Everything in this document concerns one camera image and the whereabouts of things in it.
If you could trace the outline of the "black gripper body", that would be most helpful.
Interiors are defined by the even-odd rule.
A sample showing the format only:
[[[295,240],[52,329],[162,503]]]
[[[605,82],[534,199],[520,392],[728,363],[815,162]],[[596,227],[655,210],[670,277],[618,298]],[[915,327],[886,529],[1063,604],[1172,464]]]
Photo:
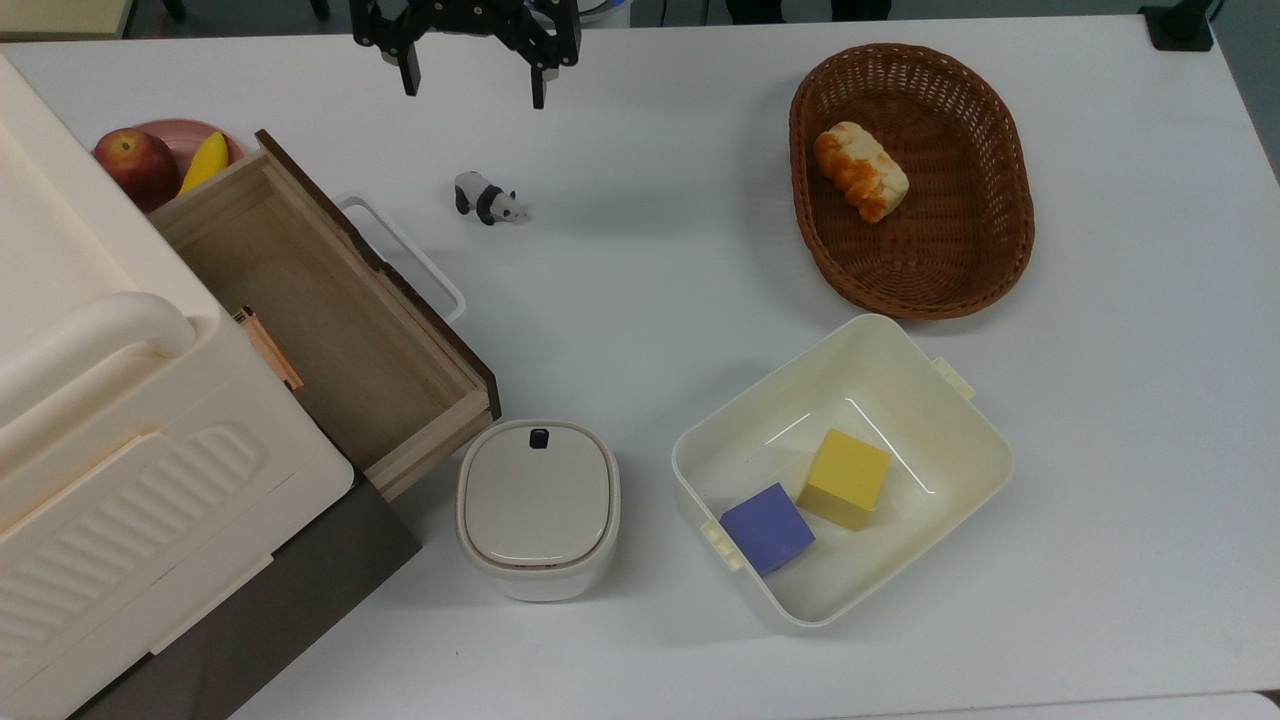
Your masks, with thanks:
[[[355,41],[408,65],[415,44],[430,32],[498,38],[531,67],[579,64],[582,42],[576,1],[352,1]]]

